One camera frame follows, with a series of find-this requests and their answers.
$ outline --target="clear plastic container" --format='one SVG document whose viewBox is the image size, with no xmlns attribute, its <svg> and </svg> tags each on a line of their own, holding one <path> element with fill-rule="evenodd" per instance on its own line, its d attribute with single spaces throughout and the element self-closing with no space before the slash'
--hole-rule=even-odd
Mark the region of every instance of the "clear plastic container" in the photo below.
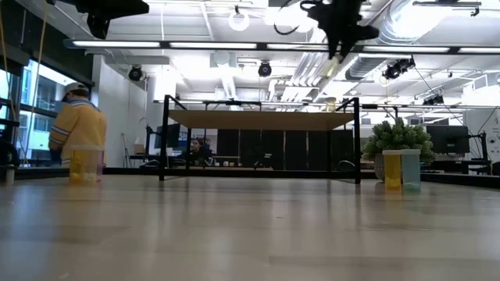
<svg viewBox="0 0 500 281">
<path fill-rule="evenodd" d="M 401 185 L 401 153 L 399 150 L 382 151 L 384 155 L 385 189 L 402 191 Z"/>
<path fill-rule="evenodd" d="M 93 185 L 101 181 L 104 151 L 100 147 L 78 145 L 71 148 L 70 183 Z"/>
<path fill-rule="evenodd" d="M 405 192 L 420 192 L 420 149 L 403 149 L 402 175 Z"/>
</svg>

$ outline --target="person sitting at desk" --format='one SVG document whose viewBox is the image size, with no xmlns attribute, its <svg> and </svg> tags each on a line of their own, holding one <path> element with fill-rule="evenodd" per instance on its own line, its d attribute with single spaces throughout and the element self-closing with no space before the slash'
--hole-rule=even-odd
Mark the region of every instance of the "person sitting at desk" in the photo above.
<svg viewBox="0 0 500 281">
<path fill-rule="evenodd" d="M 185 159 L 194 165 L 203 165 L 203 161 L 205 161 L 206 165 L 211 165 L 212 155 L 212 151 L 204 145 L 203 139 L 197 138 L 192 142 L 191 151 L 184 152 L 179 158 Z"/>
</svg>

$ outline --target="security camera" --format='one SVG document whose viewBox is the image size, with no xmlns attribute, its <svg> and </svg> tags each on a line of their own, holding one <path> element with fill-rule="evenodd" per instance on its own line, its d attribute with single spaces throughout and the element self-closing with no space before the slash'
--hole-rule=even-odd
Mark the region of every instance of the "security camera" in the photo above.
<svg viewBox="0 0 500 281">
<path fill-rule="evenodd" d="M 142 66 L 141 65 L 133 65 L 132 69 L 128 73 L 128 77 L 132 81 L 141 81 L 145 78 L 144 72 L 142 72 Z"/>
<path fill-rule="evenodd" d="M 58 0 L 45 0 L 55 5 Z M 60 0 L 77 8 L 78 12 L 88 13 L 87 24 L 92 35 L 106 39 L 111 20 L 125 16 L 149 13 L 149 5 L 142 0 Z"/>
<path fill-rule="evenodd" d="M 271 69 L 271 65 L 269 62 L 261 62 L 259 67 L 259 76 L 260 77 L 268 77 L 273 72 Z"/>
</svg>

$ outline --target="wooden shelf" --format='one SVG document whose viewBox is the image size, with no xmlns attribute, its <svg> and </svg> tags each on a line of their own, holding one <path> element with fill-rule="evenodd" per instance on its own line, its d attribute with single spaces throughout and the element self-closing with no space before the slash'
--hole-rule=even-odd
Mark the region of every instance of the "wooden shelf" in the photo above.
<svg viewBox="0 0 500 281">
<path fill-rule="evenodd" d="M 352 121 L 354 114 L 170 110 L 170 118 L 192 129 L 327 131 Z"/>
</svg>

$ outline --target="white cap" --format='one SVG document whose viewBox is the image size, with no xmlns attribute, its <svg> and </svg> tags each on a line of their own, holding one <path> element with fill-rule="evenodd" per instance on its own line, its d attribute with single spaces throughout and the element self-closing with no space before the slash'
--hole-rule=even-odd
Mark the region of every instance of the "white cap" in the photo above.
<svg viewBox="0 0 500 281">
<path fill-rule="evenodd" d="M 75 82 L 75 83 L 71 83 L 71 84 L 66 85 L 66 87 L 64 88 L 64 94 L 68 94 L 69 92 L 74 91 L 74 90 L 84 90 L 84 91 L 88 92 L 87 86 L 83 85 L 82 83 Z"/>
</svg>

